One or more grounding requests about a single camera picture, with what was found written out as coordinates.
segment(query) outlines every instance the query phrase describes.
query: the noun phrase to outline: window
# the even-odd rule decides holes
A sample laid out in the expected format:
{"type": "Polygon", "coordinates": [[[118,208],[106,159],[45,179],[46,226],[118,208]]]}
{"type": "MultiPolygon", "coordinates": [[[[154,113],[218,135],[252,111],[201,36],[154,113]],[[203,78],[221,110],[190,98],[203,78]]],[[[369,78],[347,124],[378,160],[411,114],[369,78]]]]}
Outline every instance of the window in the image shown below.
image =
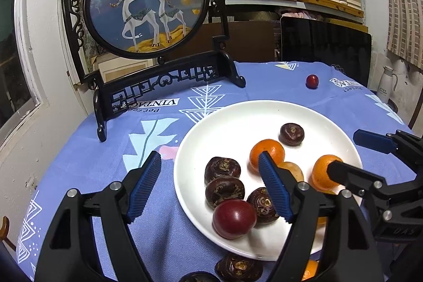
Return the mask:
{"type": "Polygon", "coordinates": [[[39,104],[25,68],[23,4],[22,0],[0,0],[0,145],[39,104]]]}

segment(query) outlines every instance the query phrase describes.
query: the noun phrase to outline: white deer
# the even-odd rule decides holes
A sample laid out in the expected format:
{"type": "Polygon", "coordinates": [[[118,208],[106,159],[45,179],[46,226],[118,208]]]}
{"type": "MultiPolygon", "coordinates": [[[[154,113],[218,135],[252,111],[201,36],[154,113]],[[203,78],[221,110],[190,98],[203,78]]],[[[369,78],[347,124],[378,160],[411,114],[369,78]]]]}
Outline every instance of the white deer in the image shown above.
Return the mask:
{"type": "Polygon", "coordinates": [[[154,29],[154,36],[153,36],[153,44],[152,47],[158,47],[160,45],[159,39],[159,25],[156,21],[156,12],[150,8],[142,9],[137,14],[131,14],[129,6],[134,0],[118,0],[116,4],[110,3],[112,7],[117,7],[123,1],[123,8],[122,8],[122,18],[124,22],[124,27],[122,31],[122,36],[125,39],[132,39],[134,41],[134,47],[139,52],[137,46],[137,40],[142,36],[142,34],[135,35],[135,28],[140,26],[141,24],[148,22],[154,29]],[[127,32],[131,32],[131,36],[126,36],[127,32]]]}
{"type": "Polygon", "coordinates": [[[169,4],[168,0],[159,0],[159,19],[164,25],[164,31],[166,32],[166,40],[167,43],[169,43],[172,39],[171,32],[168,27],[168,23],[173,21],[174,19],[177,19],[179,22],[183,25],[183,35],[185,36],[187,34],[187,25],[185,24],[185,21],[183,20],[183,12],[180,9],[173,9],[170,11],[164,10],[164,3],[168,2],[169,7],[172,7],[169,4]]]}

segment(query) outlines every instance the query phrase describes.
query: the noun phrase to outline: table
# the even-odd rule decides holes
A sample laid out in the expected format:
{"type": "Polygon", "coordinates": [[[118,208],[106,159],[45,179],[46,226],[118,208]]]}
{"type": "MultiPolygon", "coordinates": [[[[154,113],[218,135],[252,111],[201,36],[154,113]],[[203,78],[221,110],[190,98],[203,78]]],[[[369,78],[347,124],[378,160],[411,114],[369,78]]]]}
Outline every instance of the table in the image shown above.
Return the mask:
{"type": "MultiPolygon", "coordinates": [[[[104,143],[97,138],[94,115],[88,116],[52,162],[30,201],[16,250],[24,272],[34,277],[44,236],[68,189],[100,191],[112,181],[121,181],[152,150],[161,154],[162,172],[144,213],[129,226],[145,266],[157,282],[177,282],[192,271],[213,272],[226,251],[206,239],[183,212],[173,185],[173,161],[188,130],[226,105],[261,99],[297,103],[325,115],[350,138],[359,128],[380,134],[397,129],[411,132],[370,90],[333,67],[319,62],[236,66],[247,81],[246,88],[225,79],[208,84],[184,81],[160,88],[144,96],[141,107],[110,120],[104,143]],[[305,86],[310,74],[319,77],[316,90],[305,86]]],[[[414,179],[414,173],[392,155],[357,149],[364,168],[384,176],[389,184],[414,179]]],[[[103,272],[116,279],[100,219],[93,221],[103,272]]],[[[265,281],[273,265],[264,263],[260,281],[265,281]]]]}

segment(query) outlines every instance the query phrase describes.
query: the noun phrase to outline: shelf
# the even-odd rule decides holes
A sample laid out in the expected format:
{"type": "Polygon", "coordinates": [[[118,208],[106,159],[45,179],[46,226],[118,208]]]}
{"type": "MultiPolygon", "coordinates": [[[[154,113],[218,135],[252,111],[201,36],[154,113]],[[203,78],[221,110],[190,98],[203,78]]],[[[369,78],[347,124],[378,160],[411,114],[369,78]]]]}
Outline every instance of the shelf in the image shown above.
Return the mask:
{"type": "Polygon", "coordinates": [[[363,19],[361,17],[356,17],[339,10],[323,7],[321,5],[308,4],[303,2],[282,0],[226,0],[226,5],[272,5],[276,7],[294,7],[309,11],[323,12],[326,14],[343,17],[344,19],[348,19],[350,21],[363,23],[363,19]]]}

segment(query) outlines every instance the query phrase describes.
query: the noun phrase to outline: white jug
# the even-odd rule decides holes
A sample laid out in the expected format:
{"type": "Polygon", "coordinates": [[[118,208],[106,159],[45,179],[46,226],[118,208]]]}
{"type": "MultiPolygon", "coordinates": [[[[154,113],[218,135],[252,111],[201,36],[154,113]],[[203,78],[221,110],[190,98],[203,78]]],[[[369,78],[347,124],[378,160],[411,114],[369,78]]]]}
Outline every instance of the white jug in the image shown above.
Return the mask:
{"type": "Polygon", "coordinates": [[[395,86],[393,88],[394,91],[398,84],[398,76],[395,73],[393,73],[393,69],[391,67],[384,66],[383,68],[384,68],[384,71],[383,71],[382,77],[380,78],[376,96],[379,97],[379,99],[383,103],[387,104],[392,92],[392,80],[393,80],[392,76],[396,77],[395,86]]]}

